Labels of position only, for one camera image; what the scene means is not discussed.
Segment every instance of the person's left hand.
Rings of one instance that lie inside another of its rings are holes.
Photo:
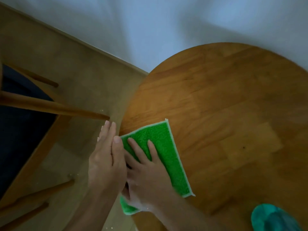
[[[94,152],[89,158],[89,190],[98,196],[118,195],[125,186],[127,168],[122,139],[116,136],[116,124],[102,126]]]

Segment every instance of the wooden tabletop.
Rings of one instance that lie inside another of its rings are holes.
[[[215,43],[179,52],[140,85],[120,134],[169,119],[196,197],[187,200],[234,230],[252,230],[260,203],[308,229],[308,73],[270,51]],[[150,213],[139,231],[164,230]]]

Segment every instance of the baseboard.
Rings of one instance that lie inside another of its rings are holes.
[[[21,15],[22,17],[25,17],[27,19],[33,20],[34,22],[39,23],[40,25],[42,25],[44,27],[47,27],[48,29],[50,29],[50,30],[52,30],[52,31],[54,31],[56,33],[59,33],[59,34],[65,36],[65,37],[67,37],[67,38],[69,38],[71,40],[74,40],[74,41],[76,41],[76,42],[78,42],[78,43],[80,43],[80,44],[82,44],[84,46],[87,46],[88,48],[90,48],[92,50],[95,50],[95,51],[97,51],[100,54],[103,54],[103,55],[105,55],[105,56],[107,56],[109,58],[112,58],[113,60],[116,60],[117,62],[120,62],[120,63],[122,63],[122,64],[124,64],[124,65],[126,65],[126,66],[128,66],[128,67],[130,67],[130,68],[132,68],[134,70],[136,70],[137,72],[140,72],[140,73],[144,74],[145,76],[149,74],[148,72],[144,71],[143,69],[140,69],[139,67],[134,66],[134,65],[132,65],[132,64],[122,60],[121,58],[118,58],[118,57],[116,57],[116,56],[114,56],[112,54],[109,54],[109,53],[107,53],[107,52],[105,52],[103,50],[98,49],[97,47],[94,47],[94,46],[92,46],[92,45],[90,45],[90,44],[88,44],[86,42],[83,42],[82,40],[80,40],[80,39],[78,39],[78,38],[76,38],[76,37],[74,37],[72,35],[69,35],[69,34],[65,33],[64,31],[61,31],[61,30],[59,30],[59,29],[57,29],[55,27],[52,27],[52,26],[50,26],[50,25],[48,25],[48,24],[46,24],[46,23],[44,23],[44,22],[42,22],[42,21],[40,21],[38,19],[35,19],[35,18],[33,18],[32,16],[30,16],[28,14],[25,14],[25,13],[19,11],[19,10],[16,10],[16,9],[14,9],[11,6],[8,6],[8,5],[6,5],[6,4],[4,4],[2,2],[0,2],[0,5],[2,5],[3,7],[7,8],[7,9],[9,9],[11,11],[16,12],[17,14]]]

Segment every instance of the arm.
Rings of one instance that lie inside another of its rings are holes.
[[[148,147],[152,161],[132,138],[128,142],[140,160],[137,162],[125,152],[126,163],[131,169],[127,174],[128,188],[124,188],[122,194],[129,205],[152,212],[170,231],[226,230],[175,192],[151,141],[148,141]]]
[[[106,121],[89,158],[86,196],[64,231],[101,231],[113,203],[127,177],[122,140],[116,124]]]

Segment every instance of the tile floor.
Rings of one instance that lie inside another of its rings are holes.
[[[3,61],[23,67],[60,84],[54,91],[69,104],[103,112],[118,124],[129,98],[144,75],[87,48],[63,35],[0,5],[0,49]],[[72,118],[70,127],[37,170],[29,191],[37,191],[67,181],[76,183],[59,192],[50,207],[16,230],[60,231],[67,224],[87,189],[87,160],[93,151],[103,121]],[[0,226],[28,211],[0,219]],[[103,230],[134,230],[116,201]]]

